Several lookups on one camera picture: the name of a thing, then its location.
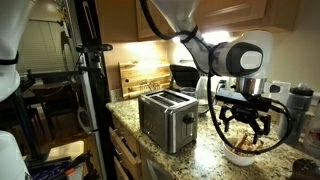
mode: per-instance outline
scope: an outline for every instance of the electrical cord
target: electrical cord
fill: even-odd
[[[30,89],[30,88],[29,88],[28,90],[31,91],[35,96],[38,96],[38,97],[50,97],[50,96],[53,96],[53,95],[59,93],[59,92],[62,91],[63,88],[65,88],[67,85],[70,85],[70,84],[71,84],[72,77],[74,76],[77,67],[80,65],[79,62],[80,62],[80,58],[81,58],[82,55],[83,55],[83,53],[81,53],[81,54],[79,55],[78,60],[77,60],[76,64],[74,65],[72,74],[71,74],[70,77],[68,77],[68,81],[67,81],[63,86],[61,86],[59,89],[57,89],[55,92],[52,92],[52,93],[50,93],[50,94],[37,94],[37,93],[35,93],[35,92],[34,92],[32,89]]]
[[[211,47],[208,44],[206,44],[203,41],[203,39],[199,39],[197,36],[195,36],[194,32],[188,32],[188,31],[177,32],[177,33],[174,33],[172,36],[164,35],[159,31],[159,29],[155,25],[155,23],[154,23],[154,21],[152,19],[152,16],[151,16],[151,14],[149,12],[146,0],[140,0],[140,4],[141,4],[141,7],[142,7],[144,16],[146,17],[146,20],[147,20],[150,28],[152,29],[152,31],[159,38],[164,39],[164,40],[170,40],[170,39],[172,39],[172,38],[174,38],[174,37],[176,37],[178,35],[187,35],[188,37],[186,39],[190,40],[190,39],[193,38],[208,50],[208,52],[209,52],[209,55],[208,55],[209,73],[208,73],[208,82],[207,82],[207,97],[208,97],[208,104],[212,104],[213,103],[213,98],[212,98],[212,95],[211,95],[211,77],[213,77],[214,75],[218,75],[219,76],[219,74],[216,73],[215,70],[213,69],[212,64],[213,64],[214,59],[216,58],[216,56],[214,55],[214,51],[216,50],[216,48],[220,44]],[[287,131],[284,134],[284,136],[276,144],[274,144],[271,147],[259,150],[259,151],[247,151],[247,150],[243,150],[243,149],[237,148],[233,144],[231,144],[226,139],[226,137],[224,136],[223,132],[220,129],[220,126],[219,126],[220,124],[217,121],[213,106],[209,106],[209,111],[210,111],[210,115],[212,117],[213,125],[214,125],[219,137],[223,140],[224,143],[226,143],[228,146],[230,146],[231,148],[235,149],[238,152],[242,152],[242,153],[246,153],[246,154],[257,154],[258,155],[258,154],[261,154],[261,153],[265,153],[265,152],[271,151],[271,150],[275,149],[276,147],[278,147],[279,145],[281,145],[287,139],[287,137],[289,136],[289,134],[291,133],[291,130],[292,130],[292,121],[291,121],[291,117],[290,117],[290,114],[289,114],[289,111],[288,111],[287,107],[285,105],[283,105],[282,103],[280,103],[279,101],[272,100],[272,102],[276,103],[276,104],[279,104],[279,105],[281,105],[283,107],[284,111],[281,108],[273,106],[272,104],[271,104],[271,106],[269,108],[274,110],[274,111],[277,111],[279,113],[284,114],[284,116],[286,117],[287,122],[288,122],[287,123]]]

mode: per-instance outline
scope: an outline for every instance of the upper cabinet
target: upper cabinet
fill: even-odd
[[[103,43],[138,41],[135,0],[96,0]]]
[[[137,23],[139,39],[154,38],[148,26],[139,0]],[[160,12],[148,1],[152,17],[161,32],[169,33],[171,28]],[[292,31],[299,8],[299,0],[200,0],[195,21],[201,32],[213,30],[245,31],[264,29],[272,32]]]
[[[148,0],[147,1],[148,8],[154,23],[156,24],[157,28],[163,34],[168,34],[171,32],[171,28],[165,18],[162,16],[160,11],[155,7],[155,5]],[[149,24],[143,14],[141,5],[139,0],[136,0],[136,9],[137,9],[137,27],[138,27],[138,36],[140,39],[156,39],[156,35],[153,33]]]

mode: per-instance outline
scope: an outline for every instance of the wooden cutting board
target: wooden cutting board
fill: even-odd
[[[119,63],[123,99],[170,86],[170,64],[154,62]]]

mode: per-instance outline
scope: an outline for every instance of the bowl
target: bowl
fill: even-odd
[[[237,140],[238,138],[228,138],[228,141],[231,144],[235,144]],[[255,155],[253,156],[250,155],[248,157],[240,156],[233,153],[231,150],[232,150],[231,147],[224,143],[224,148],[223,148],[224,154],[226,158],[233,164],[236,164],[238,166],[249,166],[254,162]]]

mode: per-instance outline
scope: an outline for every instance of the black pole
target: black pole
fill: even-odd
[[[29,116],[23,102],[20,88],[18,88],[16,92],[10,96],[10,101],[16,111],[21,129],[30,148],[30,156],[27,156],[25,160],[26,165],[28,166],[28,164],[31,165],[43,162],[47,158],[48,154],[41,153],[38,144],[35,142],[34,134],[31,131],[31,123],[29,121]]]

